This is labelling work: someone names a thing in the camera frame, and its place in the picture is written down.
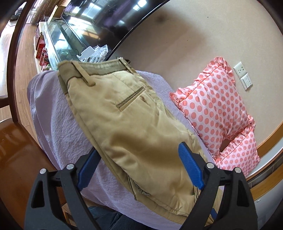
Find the khaki pants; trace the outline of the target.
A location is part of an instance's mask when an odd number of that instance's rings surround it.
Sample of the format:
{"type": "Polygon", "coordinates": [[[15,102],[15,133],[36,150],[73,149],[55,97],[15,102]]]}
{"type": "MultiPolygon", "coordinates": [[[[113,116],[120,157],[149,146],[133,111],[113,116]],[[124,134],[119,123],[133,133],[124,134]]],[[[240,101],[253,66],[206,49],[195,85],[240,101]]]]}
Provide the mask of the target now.
{"type": "Polygon", "coordinates": [[[178,146],[185,142],[203,154],[196,135],[122,58],[64,61],[58,70],[77,123],[117,180],[136,201],[182,224],[201,192],[192,184],[178,146]]]}

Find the right pink polka-dot pillow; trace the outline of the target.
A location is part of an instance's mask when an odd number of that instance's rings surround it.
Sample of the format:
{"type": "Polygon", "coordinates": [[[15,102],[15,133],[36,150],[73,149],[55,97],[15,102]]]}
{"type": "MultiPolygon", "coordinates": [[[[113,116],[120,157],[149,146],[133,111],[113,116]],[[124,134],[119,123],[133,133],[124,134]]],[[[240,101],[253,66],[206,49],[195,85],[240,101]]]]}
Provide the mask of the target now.
{"type": "Polygon", "coordinates": [[[248,176],[261,160],[254,135],[255,121],[252,116],[247,118],[248,126],[239,132],[214,160],[216,166],[222,170],[231,171],[239,167],[244,176],[248,176]]]}

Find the pink polka-dot pillow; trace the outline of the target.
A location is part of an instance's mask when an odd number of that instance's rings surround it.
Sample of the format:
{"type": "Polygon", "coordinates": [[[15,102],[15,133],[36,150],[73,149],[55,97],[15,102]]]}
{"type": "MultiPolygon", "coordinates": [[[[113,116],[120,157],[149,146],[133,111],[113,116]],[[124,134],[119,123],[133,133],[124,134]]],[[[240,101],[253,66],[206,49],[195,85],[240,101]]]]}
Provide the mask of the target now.
{"type": "Polygon", "coordinates": [[[248,176],[261,160],[254,135],[255,121],[252,116],[247,118],[248,126],[239,132],[214,160],[216,166],[222,170],[231,171],[239,167],[244,176],[248,176]]]}
{"type": "Polygon", "coordinates": [[[215,57],[191,85],[169,95],[214,159],[220,154],[222,142],[233,140],[253,120],[223,57],[215,57]]]}

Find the lavender bed sheet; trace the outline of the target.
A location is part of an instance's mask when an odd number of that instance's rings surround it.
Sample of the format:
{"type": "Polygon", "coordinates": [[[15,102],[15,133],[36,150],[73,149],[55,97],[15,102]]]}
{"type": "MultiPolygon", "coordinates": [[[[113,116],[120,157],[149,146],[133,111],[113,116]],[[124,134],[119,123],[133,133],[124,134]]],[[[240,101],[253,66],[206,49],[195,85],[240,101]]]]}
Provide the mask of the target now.
{"type": "MultiPolygon", "coordinates": [[[[57,169],[76,162],[91,150],[92,144],[75,120],[56,71],[34,76],[27,96],[38,141],[57,169]]],[[[82,195],[153,229],[181,227],[135,200],[102,160],[82,195]]]]}

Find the left pink polka-dot pillow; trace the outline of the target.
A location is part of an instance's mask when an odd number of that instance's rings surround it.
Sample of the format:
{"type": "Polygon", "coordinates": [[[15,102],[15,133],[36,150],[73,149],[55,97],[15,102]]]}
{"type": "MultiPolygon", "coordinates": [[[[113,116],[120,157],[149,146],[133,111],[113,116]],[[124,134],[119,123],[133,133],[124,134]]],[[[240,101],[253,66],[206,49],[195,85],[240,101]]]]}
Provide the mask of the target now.
{"type": "Polygon", "coordinates": [[[169,95],[214,159],[220,154],[222,142],[233,140],[253,120],[223,57],[215,57],[191,85],[169,95]]]}

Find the glass display cabinet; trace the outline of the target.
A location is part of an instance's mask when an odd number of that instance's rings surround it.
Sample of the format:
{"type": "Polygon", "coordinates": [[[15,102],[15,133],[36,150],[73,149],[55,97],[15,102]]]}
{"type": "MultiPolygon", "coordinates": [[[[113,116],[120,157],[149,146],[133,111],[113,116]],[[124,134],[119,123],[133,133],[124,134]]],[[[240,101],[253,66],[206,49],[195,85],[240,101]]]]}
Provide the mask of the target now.
{"type": "Polygon", "coordinates": [[[89,21],[75,17],[44,17],[34,36],[36,71],[56,70],[64,60],[80,62],[105,61],[108,45],[92,46],[88,42],[100,40],[89,21]]]}

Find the black framed mirror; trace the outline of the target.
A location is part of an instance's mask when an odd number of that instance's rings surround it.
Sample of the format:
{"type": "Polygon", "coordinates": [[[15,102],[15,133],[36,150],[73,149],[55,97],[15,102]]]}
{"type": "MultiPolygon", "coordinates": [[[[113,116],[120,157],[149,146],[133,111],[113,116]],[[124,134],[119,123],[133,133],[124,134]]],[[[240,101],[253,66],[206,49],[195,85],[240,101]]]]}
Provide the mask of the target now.
{"type": "Polygon", "coordinates": [[[70,1],[62,14],[87,47],[108,47],[109,59],[122,42],[167,1],[70,1]]]}

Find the wooden headboard frame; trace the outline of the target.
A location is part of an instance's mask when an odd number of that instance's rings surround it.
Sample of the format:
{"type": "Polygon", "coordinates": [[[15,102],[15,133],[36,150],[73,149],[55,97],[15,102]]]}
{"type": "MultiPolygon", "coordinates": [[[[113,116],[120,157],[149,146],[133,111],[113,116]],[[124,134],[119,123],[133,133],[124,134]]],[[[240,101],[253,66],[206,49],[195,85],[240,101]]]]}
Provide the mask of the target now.
{"type": "Polygon", "coordinates": [[[282,180],[282,124],[257,147],[260,163],[247,176],[254,201],[271,191],[282,180]]]}

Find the white wall light switch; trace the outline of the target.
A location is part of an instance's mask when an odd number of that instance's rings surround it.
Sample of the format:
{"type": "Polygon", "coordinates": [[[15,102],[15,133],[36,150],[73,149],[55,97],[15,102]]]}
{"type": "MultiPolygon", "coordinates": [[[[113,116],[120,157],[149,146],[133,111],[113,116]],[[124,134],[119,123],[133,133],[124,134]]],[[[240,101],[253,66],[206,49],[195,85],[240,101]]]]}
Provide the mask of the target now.
{"type": "Polygon", "coordinates": [[[251,82],[251,79],[250,79],[248,73],[246,73],[244,76],[242,76],[240,78],[240,81],[241,81],[245,91],[247,91],[252,86],[252,82],[251,82]]]}

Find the white wall power socket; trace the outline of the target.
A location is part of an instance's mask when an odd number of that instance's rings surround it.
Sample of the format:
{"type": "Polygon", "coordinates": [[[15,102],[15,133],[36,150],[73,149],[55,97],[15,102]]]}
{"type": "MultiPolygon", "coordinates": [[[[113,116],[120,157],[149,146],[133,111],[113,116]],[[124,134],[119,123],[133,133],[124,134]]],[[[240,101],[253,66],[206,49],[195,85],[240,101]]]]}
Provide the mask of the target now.
{"type": "Polygon", "coordinates": [[[241,61],[234,66],[234,71],[239,78],[242,78],[247,74],[247,70],[241,61]]]}

